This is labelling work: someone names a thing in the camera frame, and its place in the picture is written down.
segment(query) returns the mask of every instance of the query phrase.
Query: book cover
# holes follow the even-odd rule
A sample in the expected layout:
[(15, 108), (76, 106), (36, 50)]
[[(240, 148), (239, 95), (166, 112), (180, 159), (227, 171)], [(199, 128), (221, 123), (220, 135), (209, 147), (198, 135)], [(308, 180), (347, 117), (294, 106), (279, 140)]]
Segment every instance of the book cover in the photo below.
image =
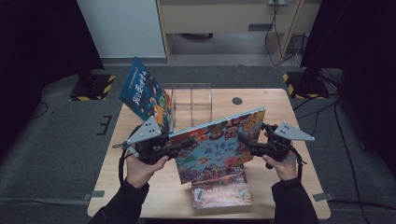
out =
[(197, 209), (251, 205), (243, 164), (193, 180), (191, 193), (192, 207)]
[(134, 58), (119, 98), (143, 121), (154, 116), (163, 133), (173, 131), (170, 96), (137, 57)]
[(249, 148), (237, 136), (243, 133), (251, 140), (259, 139), (264, 115), (265, 109), (260, 107), (171, 133), (172, 144), (194, 138), (192, 145), (183, 147), (175, 158), (181, 184), (199, 179), (205, 172), (217, 173), (251, 161)]

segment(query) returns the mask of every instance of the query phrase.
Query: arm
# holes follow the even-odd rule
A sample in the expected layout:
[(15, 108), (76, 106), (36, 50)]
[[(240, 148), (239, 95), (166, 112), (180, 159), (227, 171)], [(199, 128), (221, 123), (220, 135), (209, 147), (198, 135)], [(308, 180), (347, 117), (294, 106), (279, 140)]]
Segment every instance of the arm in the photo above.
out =
[(149, 193), (148, 182), (156, 171), (164, 167), (168, 157), (162, 157), (153, 165), (147, 165), (132, 155), (127, 155), (125, 160), (126, 179), (113, 199), (92, 217), (91, 224), (136, 223)]
[(262, 158), (276, 169), (280, 179), (272, 186), (276, 203), (275, 224), (319, 223), (314, 206), (297, 177), (295, 159), (275, 161), (266, 155)]

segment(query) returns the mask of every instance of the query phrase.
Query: sleeve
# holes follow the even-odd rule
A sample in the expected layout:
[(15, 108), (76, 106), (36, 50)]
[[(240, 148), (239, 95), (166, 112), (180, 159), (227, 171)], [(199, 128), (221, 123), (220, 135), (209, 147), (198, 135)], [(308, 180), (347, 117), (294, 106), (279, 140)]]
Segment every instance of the sleeve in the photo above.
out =
[(280, 181), (272, 186), (272, 192), (276, 203), (275, 224), (319, 224), (300, 179)]
[(136, 189), (124, 180), (117, 194), (106, 206), (96, 212), (89, 223), (136, 223), (148, 193), (149, 184), (146, 184), (141, 189)]

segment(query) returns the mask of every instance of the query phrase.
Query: hand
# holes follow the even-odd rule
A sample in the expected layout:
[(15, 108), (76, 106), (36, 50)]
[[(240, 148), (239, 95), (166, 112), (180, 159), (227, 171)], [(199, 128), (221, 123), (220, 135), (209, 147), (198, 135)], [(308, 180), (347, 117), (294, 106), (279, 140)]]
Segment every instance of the hand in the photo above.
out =
[(161, 170), (169, 159), (169, 157), (164, 156), (160, 158), (157, 163), (148, 165), (140, 161), (134, 155), (129, 154), (130, 152), (128, 152), (127, 158), (125, 159), (127, 167), (126, 180), (136, 189), (141, 189), (148, 183), (154, 173)]
[(276, 173), (280, 180), (290, 180), (297, 177), (296, 159), (292, 151), (283, 161), (276, 161), (273, 158), (263, 155), (262, 159), (276, 169)]

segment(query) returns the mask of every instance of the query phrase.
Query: wall outlet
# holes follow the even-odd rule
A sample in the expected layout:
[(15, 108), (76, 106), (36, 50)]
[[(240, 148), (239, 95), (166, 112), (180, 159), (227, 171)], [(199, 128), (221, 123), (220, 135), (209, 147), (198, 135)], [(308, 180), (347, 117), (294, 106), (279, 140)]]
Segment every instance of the wall outlet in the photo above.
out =
[(277, 4), (278, 6), (285, 6), (290, 4), (291, 0), (268, 0), (268, 5), (269, 6), (274, 6)]

